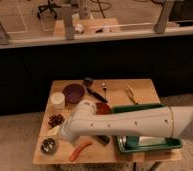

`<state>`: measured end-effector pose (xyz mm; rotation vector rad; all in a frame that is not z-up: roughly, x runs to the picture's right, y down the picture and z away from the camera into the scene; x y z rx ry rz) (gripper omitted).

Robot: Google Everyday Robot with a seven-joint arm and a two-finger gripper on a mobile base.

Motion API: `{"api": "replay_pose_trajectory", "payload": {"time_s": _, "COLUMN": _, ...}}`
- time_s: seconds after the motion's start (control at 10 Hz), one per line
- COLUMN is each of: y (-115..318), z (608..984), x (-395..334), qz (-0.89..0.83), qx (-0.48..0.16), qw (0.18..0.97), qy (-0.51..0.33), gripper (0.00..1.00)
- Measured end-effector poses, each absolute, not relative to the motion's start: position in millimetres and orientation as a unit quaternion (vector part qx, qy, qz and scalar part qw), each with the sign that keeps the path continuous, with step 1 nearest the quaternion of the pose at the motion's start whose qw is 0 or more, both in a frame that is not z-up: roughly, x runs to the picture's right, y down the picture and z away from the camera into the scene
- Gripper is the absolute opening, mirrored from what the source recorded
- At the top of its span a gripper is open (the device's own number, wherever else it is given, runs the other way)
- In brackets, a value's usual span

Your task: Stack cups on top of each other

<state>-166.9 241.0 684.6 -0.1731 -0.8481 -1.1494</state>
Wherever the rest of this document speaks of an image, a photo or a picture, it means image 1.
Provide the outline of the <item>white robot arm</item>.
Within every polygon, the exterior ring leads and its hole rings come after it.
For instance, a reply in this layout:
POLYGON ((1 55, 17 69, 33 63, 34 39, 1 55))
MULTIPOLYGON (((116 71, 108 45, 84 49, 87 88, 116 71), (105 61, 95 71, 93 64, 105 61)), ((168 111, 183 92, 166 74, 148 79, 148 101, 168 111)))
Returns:
POLYGON ((63 122, 59 135, 74 142, 80 136, 148 136, 193 141, 193 106, 168 106, 97 115, 96 105, 82 100, 63 122))

